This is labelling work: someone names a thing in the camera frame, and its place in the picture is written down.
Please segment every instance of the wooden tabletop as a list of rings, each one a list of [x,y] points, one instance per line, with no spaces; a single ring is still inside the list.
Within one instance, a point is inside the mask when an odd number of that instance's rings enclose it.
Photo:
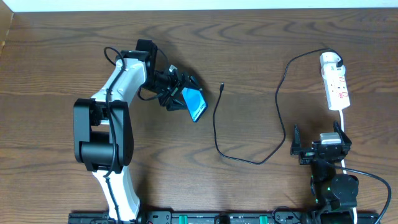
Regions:
[[[346,165],[391,184],[383,223],[396,223],[397,9],[17,13],[0,58],[1,223],[66,223],[69,212],[108,209],[97,180],[75,160],[72,109],[114,70],[103,48],[135,49],[137,39],[152,39],[172,64],[197,76],[209,104],[193,123],[187,111],[134,98],[130,168],[143,204],[175,211],[314,205],[310,168],[289,150],[294,124],[309,142],[339,120],[327,107],[320,54],[289,68],[278,96],[287,138],[266,164],[221,158],[211,116],[225,82],[216,116],[220,148],[262,160],[283,136],[274,94],[287,62],[331,47],[344,57],[351,100]],[[386,187],[357,177],[358,210],[380,212]]]

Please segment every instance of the white wall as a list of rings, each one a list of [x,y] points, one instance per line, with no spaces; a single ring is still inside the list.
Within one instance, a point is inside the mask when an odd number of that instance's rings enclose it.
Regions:
[[[398,7],[398,0],[3,0],[14,12]]]

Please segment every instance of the white power strip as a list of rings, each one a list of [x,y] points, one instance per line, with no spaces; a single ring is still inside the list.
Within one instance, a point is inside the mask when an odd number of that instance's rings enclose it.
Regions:
[[[326,52],[321,55],[320,60],[329,110],[338,111],[347,108],[349,98],[345,78],[346,67],[344,65],[337,67],[341,58],[334,52]]]

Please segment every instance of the wood grain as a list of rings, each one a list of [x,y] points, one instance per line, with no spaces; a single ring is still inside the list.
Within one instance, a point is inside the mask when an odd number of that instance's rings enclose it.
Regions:
[[[174,65],[199,77],[209,103],[194,124],[186,111],[133,100],[131,173],[144,204],[217,211],[314,205],[309,167],[299,166],[289,147],[295,123],[311,141],[339,119],[326,105],[319,55],[289,68],[278,96],[287,140],[267,164],[220,158],[211,114],[225,82],[216,118],[220,148],[261,160],[282,139],[274,92],[285,64],[328,46],[347,67],[353,148],[346,164],[391,184],[383,223],[396,223],[397,9],[20,13],[8,39],[0,59],[2,223],[66,223],[71,211],[107,209],[99,184],[74,158],[72,107],[113,71],[103,47],[133,49],[137,39],[154,40]],[[385,187],[358,177],[358,210],[380,212]]]

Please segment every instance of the white power cord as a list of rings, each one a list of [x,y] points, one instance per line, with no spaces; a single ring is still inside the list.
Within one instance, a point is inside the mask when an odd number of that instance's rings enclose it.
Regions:
[[[338,111],[340,114],[340,125],[341,125],[341,130],[344,132],[344,116],[343,116],[343,110]],[[346,167],[346,164],[344,162],[344,159],[341,160],[341,166],[343,168]],[[357,224],[358,222],[358,214],[356,213],[356,208],[353,208],[353,213],[354,213],[354,224]]]

